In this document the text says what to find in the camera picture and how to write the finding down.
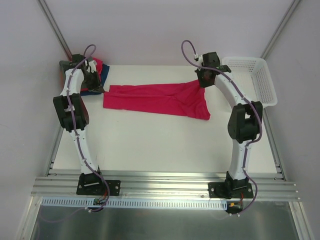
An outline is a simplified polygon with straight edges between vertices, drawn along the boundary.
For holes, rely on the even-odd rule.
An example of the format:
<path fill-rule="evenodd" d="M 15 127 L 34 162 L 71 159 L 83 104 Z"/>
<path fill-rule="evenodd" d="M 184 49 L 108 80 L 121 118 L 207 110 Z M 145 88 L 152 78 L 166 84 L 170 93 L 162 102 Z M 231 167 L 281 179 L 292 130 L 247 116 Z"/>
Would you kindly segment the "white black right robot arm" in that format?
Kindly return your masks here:
<path fill-rule="evenodd" d="M 227 131 L 232 139 L 231 163 L 223 182 L 210 182 L 210 197 L 231 199 L 254 197 L 247 173 L 252 144 L 261 139 L 263 105 L 252 101 L 235 83 L 232 71 L 222 65 L 216 52 L 195 54 L 195 70 L 201 87 L 215 86 L 231 107 Z"/>

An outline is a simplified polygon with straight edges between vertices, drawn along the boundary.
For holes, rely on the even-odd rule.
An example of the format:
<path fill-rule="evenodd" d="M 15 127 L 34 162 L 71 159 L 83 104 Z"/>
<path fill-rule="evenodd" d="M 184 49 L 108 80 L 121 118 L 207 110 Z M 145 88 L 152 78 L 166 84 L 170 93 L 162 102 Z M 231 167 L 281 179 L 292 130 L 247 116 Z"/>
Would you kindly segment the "crimson pink t shirt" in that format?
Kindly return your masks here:
<path fill-rule="evenodd" d="M 197 80 L 183 83 L 111 85 L 103 108 L 189 117 L 208 121 L 205 89 Z"/>

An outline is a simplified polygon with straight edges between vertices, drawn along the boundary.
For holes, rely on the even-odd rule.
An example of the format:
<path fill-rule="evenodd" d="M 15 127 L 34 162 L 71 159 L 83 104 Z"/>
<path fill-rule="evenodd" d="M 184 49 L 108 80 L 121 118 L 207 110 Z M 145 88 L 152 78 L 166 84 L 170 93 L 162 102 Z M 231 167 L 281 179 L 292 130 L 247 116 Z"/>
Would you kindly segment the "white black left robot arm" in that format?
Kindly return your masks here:
<path fill-rule="evenodd" d="M 64 85 L 62 92 L 53 98 L 53 105 L 61 127 L 70 134 L 76 148 L 81 172 L 78 185 L 81 190 L 88 188 L 93 194 L 100 194 L 104 191 L 105 182 L 89 147 L 87 127 L 90 118 L 81 96 L 82 85 L 89 92 L 105 92 L 97 62 L 90 56 L 74 54 L 71 61 L 61 61 L 59 65 Z"/>

